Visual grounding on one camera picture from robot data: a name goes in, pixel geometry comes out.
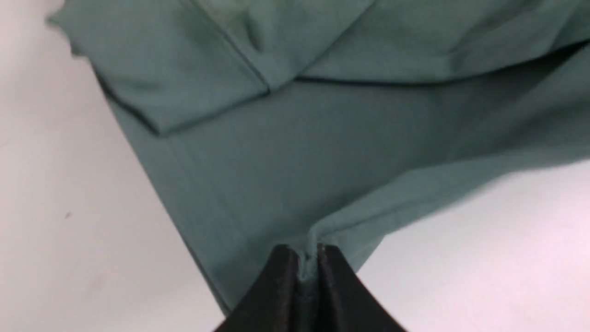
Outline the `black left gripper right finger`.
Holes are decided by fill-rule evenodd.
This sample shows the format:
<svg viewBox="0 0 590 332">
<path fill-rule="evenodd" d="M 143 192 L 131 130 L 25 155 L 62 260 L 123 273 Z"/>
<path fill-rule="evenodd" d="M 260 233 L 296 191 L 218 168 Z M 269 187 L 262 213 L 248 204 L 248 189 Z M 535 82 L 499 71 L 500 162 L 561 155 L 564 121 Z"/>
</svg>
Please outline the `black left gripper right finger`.
<svg viewBox="0 0 590 332">
<path fill-rule="evenodd" d="M 365 288 L 342 251 L 319 244 L 317 332 L 404 332 Z"/>
</svg>

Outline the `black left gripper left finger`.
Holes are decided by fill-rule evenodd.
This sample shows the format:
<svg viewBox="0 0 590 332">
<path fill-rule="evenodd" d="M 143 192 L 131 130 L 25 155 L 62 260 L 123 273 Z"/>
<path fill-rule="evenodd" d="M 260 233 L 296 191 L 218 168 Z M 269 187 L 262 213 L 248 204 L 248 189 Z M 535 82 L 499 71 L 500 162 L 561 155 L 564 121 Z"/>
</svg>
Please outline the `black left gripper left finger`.
<svg viewBox="0 0 590 332">
<path fill-rule="evenodd" d="M 218 332 L 293 332 L 298 254 L 285 244 L 276 246 L 259 277 Z"/>
</svg>

